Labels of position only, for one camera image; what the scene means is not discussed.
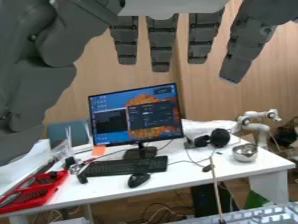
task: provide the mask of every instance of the desk leg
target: desk leg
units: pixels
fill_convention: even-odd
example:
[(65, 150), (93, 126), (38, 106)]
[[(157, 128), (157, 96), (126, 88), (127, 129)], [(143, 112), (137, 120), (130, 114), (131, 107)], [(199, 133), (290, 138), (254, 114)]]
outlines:
[(93, 220), (93, 215), (91, 215), (91, 209), (90, 209), (90, 204), (83, 206), (85, 209), (85, 218), (86, 220), (90, 222), (90, 224), (94, 224), (94, 220)]
[(288, 202), (287, 171), (248, 177), (250, 190), (268, 201), (282, 204)]
[(9, 223), (10, 224), (29, 224), (26, 217), (22, 216), (22, 215), (10, 216), (9, 217)]

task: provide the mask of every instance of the black keyboard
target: black keyboard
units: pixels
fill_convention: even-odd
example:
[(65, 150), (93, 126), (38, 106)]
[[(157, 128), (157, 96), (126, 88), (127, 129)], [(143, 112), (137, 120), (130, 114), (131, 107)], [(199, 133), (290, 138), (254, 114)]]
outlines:
[(167, 156), (150, 159), (95, 161), (89, 164), (81, 174), (85, 177), (113, 176), (138, 173), (164, 172)]

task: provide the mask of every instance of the desk surface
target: desk surface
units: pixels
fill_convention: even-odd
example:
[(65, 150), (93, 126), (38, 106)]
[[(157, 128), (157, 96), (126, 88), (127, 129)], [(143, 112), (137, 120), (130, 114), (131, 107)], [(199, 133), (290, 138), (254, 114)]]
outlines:
[[(150, 143), (150, 145), (161, 148), (166, 143), (168, 143), (168, 141), (154, 142)], [(231, 148), (243, 143), (247, 142), (232, 136), (228, 145), (222, 149), (216, 149), (216, 151), (222, 153), (222, 155), (214, 153), (212, 156), (218, 181), (276, 172), (295, 167), (294, 163), (262, 148), (259, 148), (255, 162), (236, 162), (231, 156)], [(109, 147), (106, 153), (129, 148), (131, 148), (131, 146)], [(188, 150), (194, 161), (207, 158), (211, 152), (211, 147)], [(121, 159), (122, 154), (123, 152), (115, 153), (103, 157), (101, 160)], [(183, 149), (183, 140), (172, 140), (168, 146), (158, 151), (158, 155), (168, 156), (168, 164), (182, 160), (188, 161)], [(90, 152), (78, 154), (77, 157), (86, 159), (90, 157)], [(9, 216), (65, 208), (79, 204), (95, 203), (212, 182), (211, 172), (203, 173), (202, 168), (188, 162), (168, 165), (166, 172), (151, 174), (150, 180), (134, 189), (130, 189), (126, 185), (129, 176), (130, 175), (89, 178), (87, 184), (85, 185), (78, 183), (75, 176), (69, 176), (47, 204), (38, 208), (10, 213)]]

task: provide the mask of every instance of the monitor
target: monitor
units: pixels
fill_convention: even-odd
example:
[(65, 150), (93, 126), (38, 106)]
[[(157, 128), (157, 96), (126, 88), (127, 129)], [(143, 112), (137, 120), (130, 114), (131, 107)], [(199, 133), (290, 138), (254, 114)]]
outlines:
[(89, 111), (95, 146), (183, 137), (174, 83), (89, 96)]

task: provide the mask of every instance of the white desk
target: white desk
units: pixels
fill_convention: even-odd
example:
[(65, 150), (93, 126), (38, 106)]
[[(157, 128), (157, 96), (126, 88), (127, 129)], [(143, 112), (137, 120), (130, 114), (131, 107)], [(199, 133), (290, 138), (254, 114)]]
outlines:
[[(161, 148), (168, 141), (150, 143)], [(250, 188), (270, 201), (284, 203), (288, 200), (287, 195), (287, 169), (295, 167), (294, 163), (280, 158), (275, 154), (259, 148), (256, 161), (252, 163), (240, 163), (232, 159), (231, 148), (246, 143), (238, 138), (231, 137), (228, 145), (218, 149), (222, 155), (214, 153), (215, 174), (218, 181), (248, 177)], [(130, 146), (117, 146), (107, 148), (107, 152), (129, 149)], [(188, 150), (194, 161), (204, 159), (211, 154), (211, 147)], [(102, 158), (102, 160), (119, 159), (122, 152)], [(168, 164), (180, 160), (188, 160), (183, 149), (183, 140), (174, 140), (168, 146), (158, 152), (158, 155), (168, 156)], [(78, 154), (78, 157), (89, 158), (90, 152)], [(172, 164), (163, 173), (151, 174), (150, 180), (139, 187), (130, 189), (126, 185), (129, 175), (94, 177), (87, 179), (87, 184), (78, 183), (75, 176), (70, 176), (51, 200), (38, 208), (22, 210), (0, 217), (10, 217), (12, 224), (23, 224), (23, 215), (42, 212), (51, 209), (91, 204), (118, 198), (149, 194), (153, 192), (167, 191), (183, 187), (198, 186), (212, 182), (211, 172), (203, 173), (196, 165), (183, 162)]]

